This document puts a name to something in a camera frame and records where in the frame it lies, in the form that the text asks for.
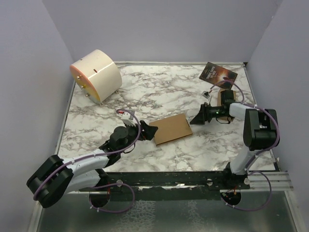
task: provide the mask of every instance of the cylinder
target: cylinder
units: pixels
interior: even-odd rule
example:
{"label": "cylinder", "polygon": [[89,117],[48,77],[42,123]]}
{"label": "cylinder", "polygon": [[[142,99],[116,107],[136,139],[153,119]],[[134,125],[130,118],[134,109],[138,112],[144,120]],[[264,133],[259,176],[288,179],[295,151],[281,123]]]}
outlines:
{"label": "cylinder", "polygon": [[236,175],[245,175],[245,169],[249,169],[255,160],[248,167],[246,167],[246,165],[250,159],[255,156],[256,152],[257,151],[250,151],[244,144],[238,155],[230,163],[232,173]]}
{"label": "cylinder", "polygon": [[101,103],[122,85],[116,64],[100,50],[70,65],[70,71],[85,95],[95,103]]}

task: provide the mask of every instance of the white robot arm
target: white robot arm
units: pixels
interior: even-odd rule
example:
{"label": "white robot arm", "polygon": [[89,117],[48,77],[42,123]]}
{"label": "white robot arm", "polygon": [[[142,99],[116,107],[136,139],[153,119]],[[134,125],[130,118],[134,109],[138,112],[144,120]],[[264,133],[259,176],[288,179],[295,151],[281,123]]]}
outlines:
{"label": "white robot arm", "polygon": [[98,149],[68,159],[53,155],[29,178],[27,186],[43,208],[55,204],[65,193],[97,186],[104,179],[103,168],[116,163],[122,152],[133,144],[135,146],[137,140],[153,139],[158,127],[149,126],[142,120],[137,125],[132,120],[134,113],[121,113],[125,127],[115,128],[110,139]]}
{"label": "white robot arm", "polygon": [[[211,99],[207,92],[203,93],[207,99]],[[232,90],[221,92],[221,106],[211,106],[209,101],[201,105],[199,113],[190,124],[204,125],[213,118],[238,118],[244,120],[243,140],[244,145],[227,168],[232,174],[245,175],[257,158],[257,154],[276,143],[277,139],[277,114],[273,109],[257,110],[254,107],[235,102]]]}

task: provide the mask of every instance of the marble surface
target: marble surface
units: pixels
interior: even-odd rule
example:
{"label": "marble surface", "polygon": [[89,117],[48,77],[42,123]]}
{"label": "marble surface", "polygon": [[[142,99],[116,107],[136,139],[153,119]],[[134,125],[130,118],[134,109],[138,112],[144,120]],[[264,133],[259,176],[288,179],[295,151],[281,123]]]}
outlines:
{"label": "marble surface", "polygon": [[[238,73],[236,83],[242,88],[246,102],[253,103],[248,80],[242,65],[222,65]],[[113,129],[122,126],[119,108],[135,110],[139,120],[147,123],[185,113],[190,121],[205,101],[201,96],[211,84],[199,79],[204,66],[120,66],[123,84],[118,93],[103,105],[93,103],[75,87],[59,156],[70,158],[95,150],[109,139]],[[215,88],[211,105],[216,106]],[[191,125],[193,136],[156,147],[153,141],[138,142],[129,154],[106,171],[216,171],[223,170],[243,145],[243,121],[219,124],[212,120],[205,126]],[[252,170],[274,170],[274,159],[263,154]]]}

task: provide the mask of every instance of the white cylindrical object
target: white cylindrical object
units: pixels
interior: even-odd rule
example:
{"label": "white cylindrical object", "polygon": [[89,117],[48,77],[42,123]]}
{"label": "white cylindrical object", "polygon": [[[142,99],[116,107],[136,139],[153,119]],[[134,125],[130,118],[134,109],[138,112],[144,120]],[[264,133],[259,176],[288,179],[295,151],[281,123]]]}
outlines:
{"label": "white cylindrical object", "polygon": [[70,65],[70,71],[85,95],[96,103],[104,101],[122,85],[116,64],[100,50]]}
{"label": "white cylindrical object", "polygon": [[253,156],[255,156],[256,152],[257,151],[250,151],[249,148],[244,144],[238,155],[230,163],[232,173],[236,175],[245,175],[245,168],[249,169],[254,161],[250,164],[249,167],[246,167],[246,164]]}
{"label": "white cylindrical object", "polygon": [[79,176],[73,176],[73,179],[70,181],[65,193],[72,191],[78,191],[84,188],[91,188],[96,186],[101,178],[99,177],[97,171],[91,170],[87,173],[83,173]]}
{"label": "white cylindrical object", "polygon": [[[79,156],[79,157],[73,157],[73,158],[65,158],[63,159],[64,163],[76,160],[77,158],[82,158],[89,155],[94,154],[102,154],[105,153],[104,151],[100,149],[96,149],[93,152],[90,152],[88,154]],[[72,169],[74,176],[79,176],[83,173],[87,173],[91,170],[105,168],[106,164],[108,163],[109,159],[107,156],[95,156],[92,158],[83,159],[77,162],[74,162],[72,164],[67,165],[67,168]]]}
{"label": "white cylindrical object", "polygon": [[232,117],[238,118],[240,120],[245,120],[246,109],[252,109],[249,106],[243,105],[241,103],[232,103],[230,104],[229,114]]}

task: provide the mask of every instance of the screw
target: screw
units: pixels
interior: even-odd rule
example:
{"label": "screw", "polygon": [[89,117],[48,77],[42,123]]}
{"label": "screw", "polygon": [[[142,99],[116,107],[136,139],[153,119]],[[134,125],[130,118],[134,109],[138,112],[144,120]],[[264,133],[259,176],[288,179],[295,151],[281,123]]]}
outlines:
{"label": "screw", "polygon": [[207,185],[212,186],[212,184],[213,184],[212,179],[207,179]]}
{"label": "screw", "polygon": [[117,185],[118,187],[122,186],[122,184],[123,184],[122,180],[117,180],[116,183],[119,184],[119,185]]}
{"label": "screw", "polygon": [[244,183],[245,185],[249,185],[249,184],[250,184],[250,180],[249,180],[248,178],[245,178],[244,181],[243,181],[243,183]]}

